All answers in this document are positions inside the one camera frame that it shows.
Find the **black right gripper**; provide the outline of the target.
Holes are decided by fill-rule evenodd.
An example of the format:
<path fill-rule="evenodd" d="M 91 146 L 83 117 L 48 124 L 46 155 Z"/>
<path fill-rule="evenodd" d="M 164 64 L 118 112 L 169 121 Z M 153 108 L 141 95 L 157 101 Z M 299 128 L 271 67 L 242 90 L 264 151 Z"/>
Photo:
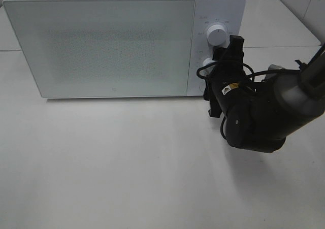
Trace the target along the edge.
<path fill-rule="evenodd" d="M 251 80 L 246 77 L 243 58 L 244 38 L 230 35 L 227 56 L 225 48 L 213 47 L 213 61 L 219 61 L 211 70 L 207 79 L 206 100 L 210 103 L 210 117 L 226 117 L 231 113 L 243 114 L 251 117 Z"/>

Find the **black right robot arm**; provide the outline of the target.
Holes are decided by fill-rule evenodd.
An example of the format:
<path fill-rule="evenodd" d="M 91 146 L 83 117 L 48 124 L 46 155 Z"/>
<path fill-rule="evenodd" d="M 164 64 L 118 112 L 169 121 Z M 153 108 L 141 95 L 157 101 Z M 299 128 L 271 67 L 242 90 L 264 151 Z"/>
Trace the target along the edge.
<path fill-rule="evenodd" d="M 243 61 L 244 39 L 213 47 L 203 98 L 209 115 L 222 118 L 220 133 L 235 148 L 272 153 L 286 137 L 324 114 L 324 48 L 289 70 L 271 65 L 255 72 Z"/>

